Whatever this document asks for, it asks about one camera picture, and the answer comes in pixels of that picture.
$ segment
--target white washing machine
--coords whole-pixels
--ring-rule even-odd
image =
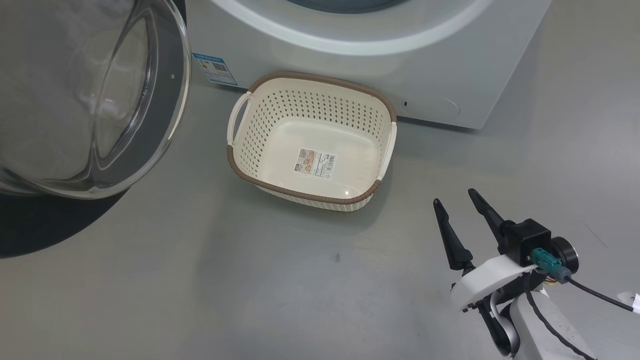
[[[196,67],[248,88],[277,70],[381,90],[398,115],[480,129],[550,0],[187,0]]]

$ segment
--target green connector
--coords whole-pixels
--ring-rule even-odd
[[[560,260],[539,247],[531,252],[531,261],[561,284],[566,283],[565,278],[571,277],[571,272],[562,265]]]

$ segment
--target white label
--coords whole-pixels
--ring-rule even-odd
[[[229,71],[227,64],[225,64],[225,60],[196,53],[193,53],[193,57],[207,78],[209,78],[209,81],[226,85],[238,85],[231,71]]]
[[[640,295],[635,295],[634,304],[632,306],[634,307],[634,313],[640,314]]]
[[[294,171],[301,172],[305,175],[322,177],[323,179],[331,179],[334,165],[335,155],[327,154],[326,152],[300,149]]]

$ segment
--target basket handle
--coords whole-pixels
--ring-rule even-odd
[[[382,180],[387,173],[387,168],[389,167],[389,161],[391,161],[391,154],[394,151],[394,146],[396,145],[396,133],[397,133],[397,125],[395,122],[391,123],[391,133],[389,134],[389,141],[387,142],[387,152],[385,153],[385,159],[382,161],[382,166],[380,167],[380,172],[378,174],[378,180]]]
[[[236,120],[238,118],[238,113],[240,112],[240,109],[243,107],[243,105],[246,103],[246,107],[244,108],[242,119],[240,120],[240,126],[238,127],[238,133],[239,133],[240,130],[242,129],[242,125],[244,124],[244,120],[246,119],[247,114],[249,114],[249,107],[251,106],[252,99],[253,99],[253,94],[250,91],[247,91],[242,96],[240,96],[240,99],[238,99],[238,101],[236,101],[236,104],[234,105],[234,109],[231,110],[231,115],[229,115],[229,124],[227,126],[227,144],[229,145],[236,144],[238,134],[234,136],[234,129],[236,127]]]

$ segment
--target plastic basket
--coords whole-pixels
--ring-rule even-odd
[[[280,72],[260,78],[236,102],[227,157],[240,178],[268,193],[354,211],[380,186],[395,142],[396,113],[377,91]]]

